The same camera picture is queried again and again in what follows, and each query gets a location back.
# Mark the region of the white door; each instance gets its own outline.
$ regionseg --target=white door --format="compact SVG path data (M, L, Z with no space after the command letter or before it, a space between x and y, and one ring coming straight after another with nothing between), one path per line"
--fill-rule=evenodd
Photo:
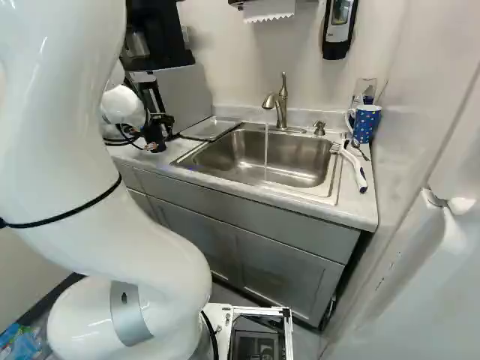
M454 215L427 194L397 233L404 246L387 250L359 325L323 359L480 359L480 205Z
M480 63L428 184L440 199L480 199Z

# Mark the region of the stainless steel sink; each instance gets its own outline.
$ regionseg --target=stainless steel sink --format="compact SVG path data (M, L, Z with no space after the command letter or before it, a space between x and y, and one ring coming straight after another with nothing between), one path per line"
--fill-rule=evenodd
M172 165L243 184L284 191L294 188L329 197L337 162L337 156L329 150L332 141L340 136L337 133L329 139L270 129L265 167L265 127L243 123L217 141L201 145L173 161Z

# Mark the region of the soap dispenser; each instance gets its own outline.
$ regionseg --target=soap dispenser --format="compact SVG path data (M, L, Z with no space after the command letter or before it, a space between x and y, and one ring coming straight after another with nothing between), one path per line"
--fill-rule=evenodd
M322 51L325 60L347 56L359 0L327 0L323 25Z

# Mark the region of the blue mug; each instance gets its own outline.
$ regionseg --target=blue mug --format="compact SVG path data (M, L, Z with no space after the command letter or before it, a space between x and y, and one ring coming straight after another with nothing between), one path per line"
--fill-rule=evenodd
M374 137L382 115L382 107L377 105L358 105L356 109L348 110L346 114L346 126L348 126L353 137L361 144L368 144ZM348 119L352 116L355 121L353 125Z

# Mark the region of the gray countertop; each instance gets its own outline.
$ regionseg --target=gray countertop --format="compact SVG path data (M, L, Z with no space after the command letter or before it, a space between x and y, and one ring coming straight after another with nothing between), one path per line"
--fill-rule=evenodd
M142 141L139 139L138 145L143 145ZM115 161L137 169L368 232L374 232L377 228L378 214L372 163L364 161L361 157L358 159L367 178L367 193L359 193L353 168L342 160L337 205L329 205L322 202L320 198L305 198L291 193L281 193L263 186L242 184L170 165L172 161L201 144L203 144L201 141L178 138L168 142L167 150L160 154L140 151L133 146L110 147L108 150ZM371 156L368 145L362 145L361 149L368 157Z

